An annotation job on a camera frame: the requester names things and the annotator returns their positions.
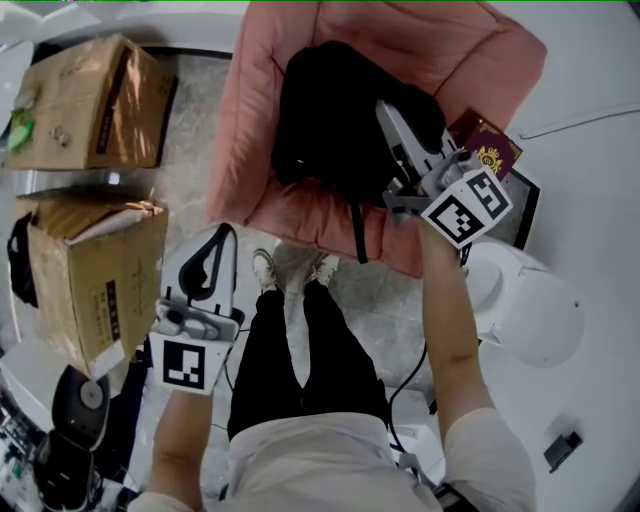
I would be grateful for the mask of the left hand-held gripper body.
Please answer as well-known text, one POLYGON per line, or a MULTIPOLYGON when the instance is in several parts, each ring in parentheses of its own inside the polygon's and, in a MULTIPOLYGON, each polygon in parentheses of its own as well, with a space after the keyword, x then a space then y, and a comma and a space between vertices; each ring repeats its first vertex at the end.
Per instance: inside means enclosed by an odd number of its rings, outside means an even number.
POLYGON ((159 300, 148 335, 156 384, 187 393, 211 394, 244 319, 237 308, 226 317, 159 300))

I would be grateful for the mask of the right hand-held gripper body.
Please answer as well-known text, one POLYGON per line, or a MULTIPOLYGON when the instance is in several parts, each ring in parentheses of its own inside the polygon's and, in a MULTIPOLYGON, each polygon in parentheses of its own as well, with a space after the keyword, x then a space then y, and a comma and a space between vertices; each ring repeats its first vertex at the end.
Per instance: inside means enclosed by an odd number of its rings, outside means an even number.
POLYGON ((475 152, 458 148, 439 164, 431 164, 416 186, 400 181, 404 175, 398 167, 401 176, 383 192, 394 224, 422 218, 457 249, 473 243, 512 209, 494 172, 475 152))

